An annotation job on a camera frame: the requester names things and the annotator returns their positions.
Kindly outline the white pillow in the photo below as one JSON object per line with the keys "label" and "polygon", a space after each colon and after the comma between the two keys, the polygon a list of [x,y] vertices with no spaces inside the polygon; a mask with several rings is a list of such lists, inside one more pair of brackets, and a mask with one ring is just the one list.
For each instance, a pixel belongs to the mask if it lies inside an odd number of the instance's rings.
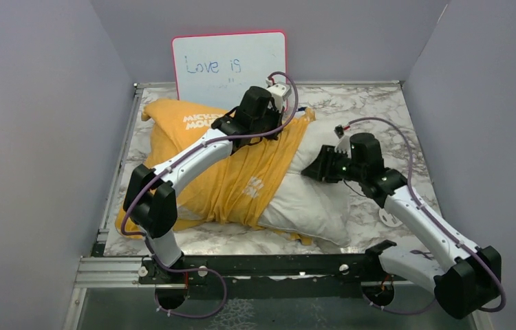
{"label": "white pillow", "polygon": [[350,191],[341,183],[323,183],[301,171],[310,165],[324,145],[336,146],[338,122],[318,119],[306,127],[303,139],[271,202],[258,224],[282,232],[307,245],[318,239],[347,247],[351,243],[347,223]]}

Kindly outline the blue yellow Mickey pillowcase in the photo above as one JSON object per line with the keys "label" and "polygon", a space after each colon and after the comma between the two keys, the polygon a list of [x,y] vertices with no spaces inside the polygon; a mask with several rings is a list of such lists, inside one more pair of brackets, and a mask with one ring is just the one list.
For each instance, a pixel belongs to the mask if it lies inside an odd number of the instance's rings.
{"label": "blue yellow Mickey pillowcase", "polygon": [[[163,163],[192,145],[225,110],[192,102],[158,99],[143,109],[141,118],[154,121],[151,152],[144,165]],[[205,222],[238,223],[259,228],[258,220],[271,202],[315,112],[300,108],[278,140],[245,146],[212,165],[178,196],[175,231]]]}

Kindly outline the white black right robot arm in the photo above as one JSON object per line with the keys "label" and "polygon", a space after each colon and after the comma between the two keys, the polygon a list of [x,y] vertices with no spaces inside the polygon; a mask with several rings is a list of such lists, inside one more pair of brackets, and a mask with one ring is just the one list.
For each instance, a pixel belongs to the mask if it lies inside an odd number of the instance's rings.
{"label": "white black right robot arm", "polygon": [[366,250],[364,273],[379,280],[397,275],[431,292],[451,317],[462,319],[496,298],[504,299],[502,259],[460,234],[416,194],[401,172],[385,166],[380,142],[371,133],[349,137],[348,148],[323,145],[301,174],[317,182],[356,182],[363,194],[405,224],[432,255],[415,255],[391,241]]}

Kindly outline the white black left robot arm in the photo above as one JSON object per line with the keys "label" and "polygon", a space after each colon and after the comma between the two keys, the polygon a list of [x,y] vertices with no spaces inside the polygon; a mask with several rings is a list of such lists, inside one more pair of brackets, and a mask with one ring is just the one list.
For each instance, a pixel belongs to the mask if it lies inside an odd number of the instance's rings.
{"label": "white black left robot arm", "polygon": [[290,123],[283,117],[289,96],[298,96],[296,87],[281,82],[267,88],[252,86],[237,107],[216,118],[191,146],[152,168],[141,164],[133,170],[123,205],[125,219],[140,227],[138,234],[162,280],[171,283],[182,275],[184,254],[173,233],[178,195],[212,165],[250,145],[252,139],[277,139]]}

